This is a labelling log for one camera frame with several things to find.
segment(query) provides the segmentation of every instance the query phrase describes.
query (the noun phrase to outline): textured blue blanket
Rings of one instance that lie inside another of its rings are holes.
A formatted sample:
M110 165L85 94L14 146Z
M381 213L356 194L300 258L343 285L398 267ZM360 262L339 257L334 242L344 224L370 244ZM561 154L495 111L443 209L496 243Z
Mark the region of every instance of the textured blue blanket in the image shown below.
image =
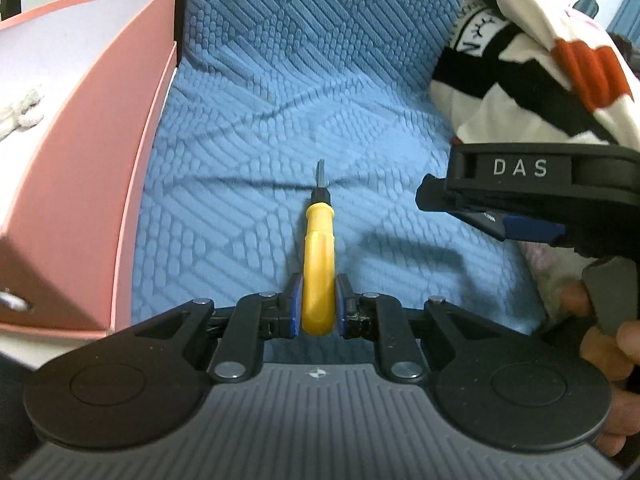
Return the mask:
M319 158L338 272L421 308L440 294L521 332L543 319L516 245L418 211L449 125L428 97L461 0L188 0L186 46L145 182L133 322L194 297L229 306L302 270ZM268 360L370 360L302 337Z

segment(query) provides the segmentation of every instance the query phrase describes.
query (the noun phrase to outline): white fluffy object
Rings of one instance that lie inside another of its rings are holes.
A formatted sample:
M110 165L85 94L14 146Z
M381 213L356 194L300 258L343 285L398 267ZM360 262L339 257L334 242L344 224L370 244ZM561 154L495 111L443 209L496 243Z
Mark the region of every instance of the white fluffy object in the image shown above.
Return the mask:
M43 119L44 115L37 110L42 97L41 89L31 88L12 104L0 107L0 140L18 128L33 128Z
M603 146L608 144L606 140L599 139L590 130L586 132L582 132L581 134L578 134L576 136L569 137L569 139L567 139L567 143L569 144L600 144Z

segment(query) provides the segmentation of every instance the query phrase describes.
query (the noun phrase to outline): screwdriver shaft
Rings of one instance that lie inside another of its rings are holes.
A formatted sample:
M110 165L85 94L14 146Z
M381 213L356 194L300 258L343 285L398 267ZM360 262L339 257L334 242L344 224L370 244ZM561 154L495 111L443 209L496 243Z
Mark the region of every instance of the screwdriver shaft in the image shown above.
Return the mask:
M324 158L318 161L318 166L316 167L316 187L326 187L326 182L324 181Z

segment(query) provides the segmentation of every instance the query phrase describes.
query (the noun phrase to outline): human hand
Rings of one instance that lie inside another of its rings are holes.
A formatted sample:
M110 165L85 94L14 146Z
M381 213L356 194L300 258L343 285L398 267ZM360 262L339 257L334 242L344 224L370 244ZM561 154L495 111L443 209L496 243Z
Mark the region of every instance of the human hand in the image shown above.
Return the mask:
M583 282L567 285L560 295L560 304L575 316L595 316ZM596 444L606 455L617 455L626 438L640 432L640 395L614 384L628 378L634 366L640 365L640 321L623 323L615 338L593 326L582 339L580 356L597 367L611 383L611 410Z

